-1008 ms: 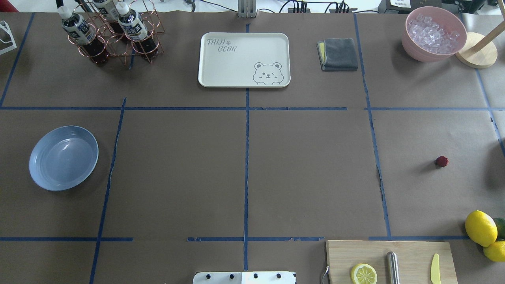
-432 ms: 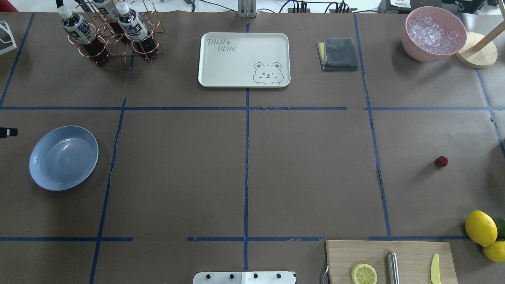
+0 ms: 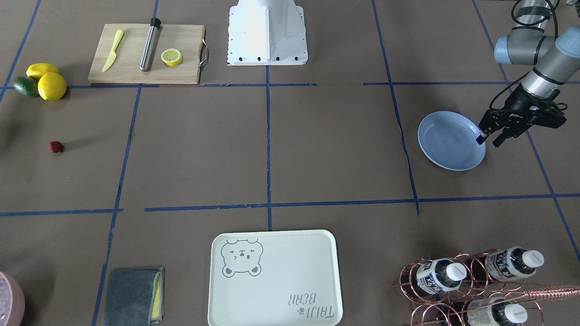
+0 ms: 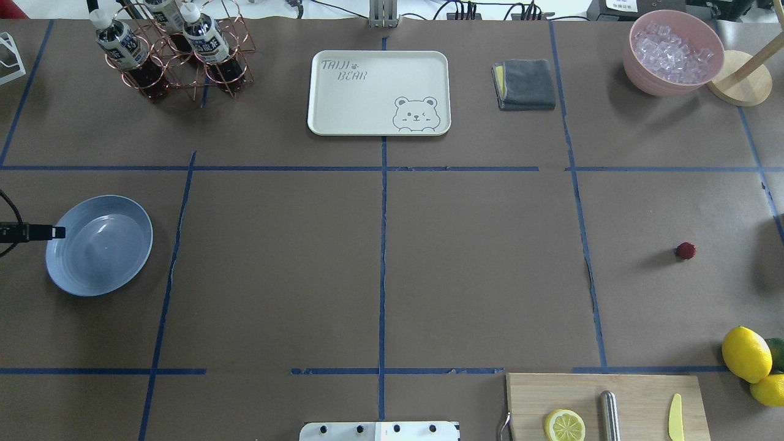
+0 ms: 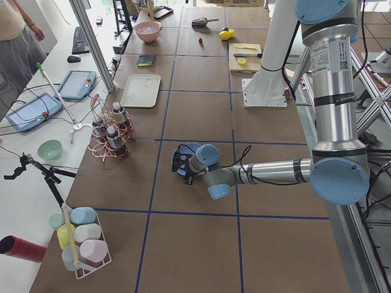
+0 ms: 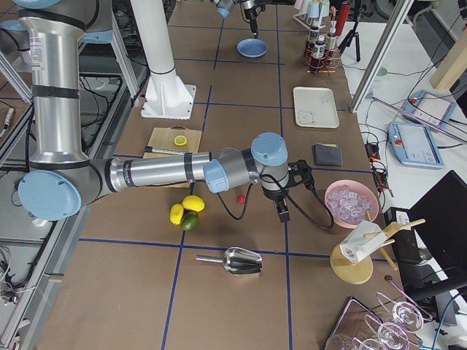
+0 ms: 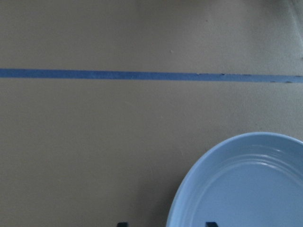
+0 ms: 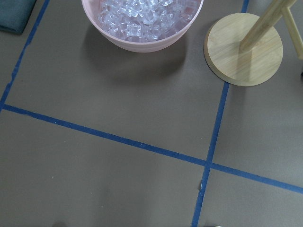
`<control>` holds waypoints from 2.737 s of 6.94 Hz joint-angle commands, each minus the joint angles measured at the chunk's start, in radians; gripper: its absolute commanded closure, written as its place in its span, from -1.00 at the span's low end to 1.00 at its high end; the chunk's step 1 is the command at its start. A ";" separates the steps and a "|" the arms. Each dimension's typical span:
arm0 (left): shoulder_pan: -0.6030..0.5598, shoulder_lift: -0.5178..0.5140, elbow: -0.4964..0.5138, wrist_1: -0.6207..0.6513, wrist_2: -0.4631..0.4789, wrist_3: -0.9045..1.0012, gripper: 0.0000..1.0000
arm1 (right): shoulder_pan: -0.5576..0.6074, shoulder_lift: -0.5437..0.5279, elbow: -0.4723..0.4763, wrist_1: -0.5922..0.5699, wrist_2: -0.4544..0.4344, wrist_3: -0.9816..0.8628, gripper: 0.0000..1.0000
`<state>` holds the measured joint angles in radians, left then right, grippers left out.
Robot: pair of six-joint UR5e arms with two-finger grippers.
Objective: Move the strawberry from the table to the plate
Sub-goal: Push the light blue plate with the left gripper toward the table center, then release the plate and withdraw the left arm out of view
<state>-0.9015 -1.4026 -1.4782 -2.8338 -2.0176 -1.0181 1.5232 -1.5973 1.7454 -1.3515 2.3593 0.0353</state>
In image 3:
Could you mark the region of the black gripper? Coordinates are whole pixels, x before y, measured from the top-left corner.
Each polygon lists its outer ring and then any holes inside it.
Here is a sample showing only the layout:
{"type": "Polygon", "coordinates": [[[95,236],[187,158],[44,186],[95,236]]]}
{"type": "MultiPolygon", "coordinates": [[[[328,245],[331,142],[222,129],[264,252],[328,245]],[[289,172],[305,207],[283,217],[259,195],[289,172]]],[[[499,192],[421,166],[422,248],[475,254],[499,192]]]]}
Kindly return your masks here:
{"type": "Polygon", "coordinates": [[[490,106],[484,113],[479,122],[481,132],[476,142],[482,145],[489,134],[502,130],[493,141],[493,146],[499,147],[507,139],[517,138],[518,134],[534,125],[557,129],[567,121],[565,110],[565,103],[556,103],[551,97],[543,99],[523,87],[516,87],[501,109],[490,106]]]}

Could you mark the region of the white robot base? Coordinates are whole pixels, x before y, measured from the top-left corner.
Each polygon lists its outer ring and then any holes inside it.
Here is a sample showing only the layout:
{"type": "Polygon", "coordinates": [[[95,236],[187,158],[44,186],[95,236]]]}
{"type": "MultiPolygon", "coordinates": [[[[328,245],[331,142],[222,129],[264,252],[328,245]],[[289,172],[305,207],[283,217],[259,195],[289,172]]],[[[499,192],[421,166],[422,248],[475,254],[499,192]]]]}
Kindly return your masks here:
{"type": "Polygon", "coordinates": [[[228,66],[309,61],[304,10],[294,0],[239,0],[228,18],[228,66]]]}

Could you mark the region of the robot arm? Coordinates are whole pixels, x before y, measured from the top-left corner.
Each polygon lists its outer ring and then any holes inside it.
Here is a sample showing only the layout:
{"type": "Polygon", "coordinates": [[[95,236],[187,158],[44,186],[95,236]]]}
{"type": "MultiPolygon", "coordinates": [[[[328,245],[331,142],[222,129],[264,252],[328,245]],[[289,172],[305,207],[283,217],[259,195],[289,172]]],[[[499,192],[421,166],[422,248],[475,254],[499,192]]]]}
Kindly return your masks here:
{"type": "Polygon", "coordinates": [[[497,41],[494,58],[500,64],[529,65],[531,70],[511,83],[513,91],[501,108],[490,103],[478,125],[478,144],[497,131],[495,147],[532,126],[557,129],[566,123],[567,105],[556,98],[579,70],[580,32],[573,25],[559,33],[557,6],[557,0],[518,0],[512,7],[514,26],[497,41]]]}

